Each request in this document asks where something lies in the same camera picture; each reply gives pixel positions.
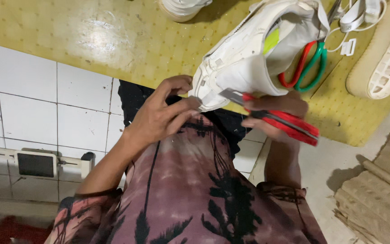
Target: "red and green scissors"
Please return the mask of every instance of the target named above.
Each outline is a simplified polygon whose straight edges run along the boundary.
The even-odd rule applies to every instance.
[[[338,12],[338,8],[341,4],[341,0],[336,0],[333,4],[333,7],[330,9],[328,13],[328,23],[329,25],[332,24],[332,21],[335,17],[335,14]],[[317,85],[317,83],[321,80],[323,73],[326,69],[327,59],[328,59],[328,50],[325,49],[325,41],[326,41],[327,35],[324,37],[319,38],[317,41],[312,41],[308,44],[306,44],[303,53],[300,57],[299,64],[297,65],[297,69],[294,72],[293,79],[290,83],[285,81],[285,75],[284,72],[280,73],[278,75],[279,82],[285,87],[294,87],[296,91],[300,92],[306,92]],[[309,63],[303,68],[305,65],[306,57],[308,56],[309,51],[311,50],[311,47],[317,42],[317,50],[314,54],[314,56],[311,58]],[[300,87],[300,84],[303,80],[303,78],[306,76],[306,74],[309,72],[309,70],[313,67],[313,65],[316,63],[316,61],[320,58],[320,67],[318,69],[318,73],[316,78],[306,87]]]

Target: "beige sole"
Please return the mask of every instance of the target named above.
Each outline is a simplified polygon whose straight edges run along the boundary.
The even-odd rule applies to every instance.
[[[390,1],[365,52],[350,71],[347,91],[358,97],[382,99],[390,95]]]
[[[186,22],[188,20],[191,20],[193,17],[195,17],[196,14],[198,14],[199,11],[193,13],[193,14],[189,14],[189,15],[185,15],[185,16],[181,16],[181,15],[177,15],[177,14],[174,14],[174,13],[171,13],[170,11],[168,11],[165,6],[163,5],[162,3],[162,0],[157,0],[157,3],[159,4],[159,8],[160,10],[162,11],[162,13],[165,14],[165,16],[172,20],[172,21],[176,21],[176,22]]]

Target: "table surface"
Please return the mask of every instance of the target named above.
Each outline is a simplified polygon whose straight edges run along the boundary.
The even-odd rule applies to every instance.
[[[324,8],[329,9],[333,1],[322,0]],[[0,0],[0,46],[155,88],[167,77],[193,75],[203,55],[256,2],[214,0],[194,19],[175,23],[151,0]],[[363,146],[390,111],[390,96],[369,100],[345,89],[345,79],[374,30],[350,33],[349,38],[357,37],[355,54],[329,53],[322,81],[302,94],[309,103],[307,121],[319,127],[322,136]],[[343,36],[333,33],[327,48],[337,47]],[[297,59],[287,70],[287,79]],[[225,108],[245,113],[234,103]]]

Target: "scissors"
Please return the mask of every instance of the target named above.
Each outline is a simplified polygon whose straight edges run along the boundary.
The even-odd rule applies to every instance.
[[[328,23],[329,26],[332,24],[333,19],[335,17],[335,14],[338,12],[338,8],[341,4],[341,0],[336,0],[330,9],[328,13]],[[328,51],[325,49],[325,41],[327,38],[327,35],[324,37],[320,37],[321,32],[319,32],[319,37],[317,41],[312,41],[308,44],[306,44],[303,53],[300,57],[299,64],[297,65],[297,69],[294,72],[293,79],[290,83],[285,81],[285,75],[284,72],[280,73],[278,75],[279,82],[285,87],[293,87],[296,91],[300,92],[306,92],[313,88],[321,79],[323,73],[326,69],[327,64],[327,58],[328,58]],[[311,58],[309,63],[306,65],[305,68],[303,66],[305,65],[306,57],[308,56],[309,51],[311,50],[311,47],[317,42],[317,50],[314,54],[314,56]],[[301,88],[300,83],[302,82],[303,78],[306,76],[308,71],[312,68],[312,66],[316,63],[317,59],[320,58],[320,67],[318,69],[317,77],[306,87]]]
[[[231,101],[243,106],[244,102],[254,100],[256,97],[249,93],[241,93],[233,89],[225,89],[219,95],[230,99]],[[284,131],[288,136],[298,141],[303,141],[312,146],[318,143],[320,132],[318,128],[306,123],[301,118],[298,118],[289,113],[278,110],[247,110],[253,118],[262,119],[270,125]]]

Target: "black pants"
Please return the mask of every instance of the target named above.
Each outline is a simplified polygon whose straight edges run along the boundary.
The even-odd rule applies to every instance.
[[[124,126],[129,126],[133,121],[138,109],[144,104],[145,100],[154,92],[154,89],[146,86],[140,86],[124,80],[120,80],[118,95],[120,96],[124,113]],[[182,97],[170,96],[166,99],[166,104],[171,105],[180,101]],[[203,113],[227,138],[230,145],[231,158],[234,159],[236,153],[240,151],[237,143],[241,141],[251,128],[245,128],[240,125],[245,115],[228,111],[225,109],[216,109]]]

